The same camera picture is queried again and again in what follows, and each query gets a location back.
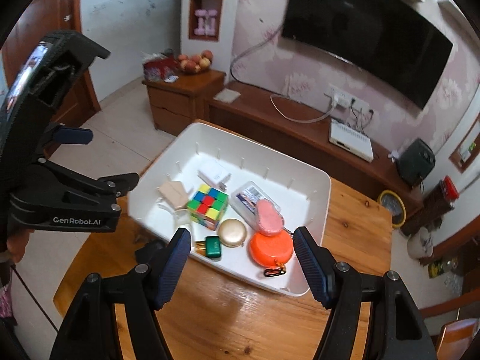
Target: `white power adapter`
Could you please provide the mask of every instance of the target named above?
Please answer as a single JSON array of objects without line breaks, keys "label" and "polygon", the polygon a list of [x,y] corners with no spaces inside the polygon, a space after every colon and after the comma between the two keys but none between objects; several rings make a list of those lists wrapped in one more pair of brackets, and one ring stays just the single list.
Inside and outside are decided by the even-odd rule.
[{"label": "white power adapter", "polygon": [[340,99],[339,99],[339,96],[337,93],[335,93],[333,96],[332,96],[332,108],[335,108],[337,105],[340,104]]},{"label": "white power adapter", "polygon": [[232,174],[218,162],[208,161],[198,169],[198,176],[209,186],[225,192],[227,189],[225,183],[230,180]]}]

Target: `red box on shelf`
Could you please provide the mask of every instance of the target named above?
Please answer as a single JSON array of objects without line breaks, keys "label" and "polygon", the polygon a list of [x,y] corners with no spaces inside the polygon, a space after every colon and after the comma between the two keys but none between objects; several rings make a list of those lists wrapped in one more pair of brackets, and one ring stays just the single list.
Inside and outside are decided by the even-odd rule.
[{"label": "red box on shelf", "polygon": [[158,57],[143,64],[143,75],[149,81],[164,81],[178,69],[179,64],[173,56]]}]

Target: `pink sponge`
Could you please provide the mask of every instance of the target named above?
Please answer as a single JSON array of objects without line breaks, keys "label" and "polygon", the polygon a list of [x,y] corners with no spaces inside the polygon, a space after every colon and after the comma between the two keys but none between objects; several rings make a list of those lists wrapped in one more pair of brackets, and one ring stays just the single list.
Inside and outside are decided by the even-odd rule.
[{"label": "pink sponge", "polygon": [[261,199],[255,207],[257,231],[264,236],[273,237],[283,229],[284,220],[270,200]]}]

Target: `rubik's cube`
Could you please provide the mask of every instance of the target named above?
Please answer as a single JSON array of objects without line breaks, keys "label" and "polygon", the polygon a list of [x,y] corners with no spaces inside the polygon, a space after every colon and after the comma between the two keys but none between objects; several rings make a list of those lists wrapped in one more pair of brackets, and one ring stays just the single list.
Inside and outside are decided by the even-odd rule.
[{"label": "rubik's cube", "polygon": [[192,200],[187,204],[191,219],[210,230],[217,229],[227,210],[229,196],[206,184],[202,184]]}]

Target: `phone screen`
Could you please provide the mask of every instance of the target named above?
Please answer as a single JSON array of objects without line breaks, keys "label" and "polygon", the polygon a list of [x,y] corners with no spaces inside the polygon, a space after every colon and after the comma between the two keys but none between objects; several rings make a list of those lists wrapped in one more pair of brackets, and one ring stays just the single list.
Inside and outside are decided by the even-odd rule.
[{"label": "phone screen", "polygon": [[22,70],[18,73],[15,82],[5,97],[5,102],[2,107],[3,112],[1,113],[6,117],[7,121],[10,118],[11,112],[14,109],[18,98],[25,90],[30,78],[32,78],[33,73],[35,73],[37,70],[38,65],[43,60],[45,54],[49,50],[49,47],[51,47],[51,43],[40,42],[35,50],[33,50],[25,65],[23,65]]}]

